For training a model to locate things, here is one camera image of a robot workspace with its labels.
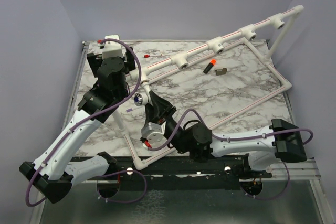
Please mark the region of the white plastic water faucet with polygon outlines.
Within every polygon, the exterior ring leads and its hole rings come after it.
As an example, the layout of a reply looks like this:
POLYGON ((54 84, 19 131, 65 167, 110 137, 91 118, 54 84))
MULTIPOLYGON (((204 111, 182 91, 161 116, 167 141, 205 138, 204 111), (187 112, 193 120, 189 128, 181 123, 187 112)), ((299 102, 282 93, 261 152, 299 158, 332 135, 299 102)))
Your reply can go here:
POLYGON ((149 81, 143 81, 141 83, 141 87, 143 91, 137 92, 134 95, 133 101, 136 106, 145 106, 151 103, 151 98, 150 98, 151 89, 150 89, 149 81))

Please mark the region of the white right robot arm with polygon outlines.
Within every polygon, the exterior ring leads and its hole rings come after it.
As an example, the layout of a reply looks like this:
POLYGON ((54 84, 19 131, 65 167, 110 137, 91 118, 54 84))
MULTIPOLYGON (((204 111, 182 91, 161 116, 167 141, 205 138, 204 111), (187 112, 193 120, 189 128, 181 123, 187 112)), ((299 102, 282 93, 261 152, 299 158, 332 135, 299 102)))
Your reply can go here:
POLYGON ((254 177, 273 163, 301 163, 307 160, 302 128, 283 120, 273 119, 270 126, 242 133, 219 134, 206 126, 199 113, 187 109, 179 121, 173 119, 176 111, 169 101, 153 91, 147 94, 145 125, 141 140, 149 151, 165 147, 178 153, 188 153, 196 162, 246 152, 247 161, 241 164, 246 177, 254 177))

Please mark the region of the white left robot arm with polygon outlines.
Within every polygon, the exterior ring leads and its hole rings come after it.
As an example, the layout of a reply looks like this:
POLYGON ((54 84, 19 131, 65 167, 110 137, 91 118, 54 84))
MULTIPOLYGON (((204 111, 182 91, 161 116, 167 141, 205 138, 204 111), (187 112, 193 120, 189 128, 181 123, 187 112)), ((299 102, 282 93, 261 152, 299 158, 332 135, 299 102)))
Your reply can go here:
POLYGON ((19 167, 19 171, 29 180, 26 191, 28 206, 36 206, 29 201, 32 187, 55 204, 75 185, 98 176, 110 179, 118 171, 117 161, 107 152, 100 152, 76 164, 70 164, 70 161, 86 139, 133 94, 126 75, 136 70, 140 62, 132 47, 125 48, 126 53, 118 48, 111 51, 109 56, 104 52, 100 59, 94 54, 87 55, 97 78, 96 83, 84 94, 77 111, 50 147, 33 162, 25 161, 19 167))

